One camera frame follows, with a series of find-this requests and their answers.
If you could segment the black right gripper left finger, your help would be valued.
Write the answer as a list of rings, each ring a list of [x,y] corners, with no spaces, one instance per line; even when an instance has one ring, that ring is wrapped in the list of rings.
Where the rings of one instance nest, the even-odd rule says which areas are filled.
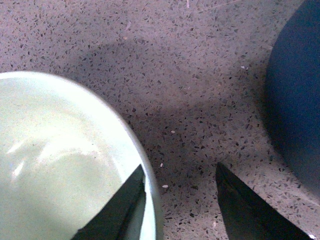
[[[73,240],[138,240],[146,206],[145,174],[139,165],[102,210]]]

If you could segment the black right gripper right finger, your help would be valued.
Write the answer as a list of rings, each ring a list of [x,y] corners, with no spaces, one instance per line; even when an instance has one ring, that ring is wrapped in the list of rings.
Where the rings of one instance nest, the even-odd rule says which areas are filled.
[[[215,172],[217,200],[230,240],[310,240],[223,163]]]

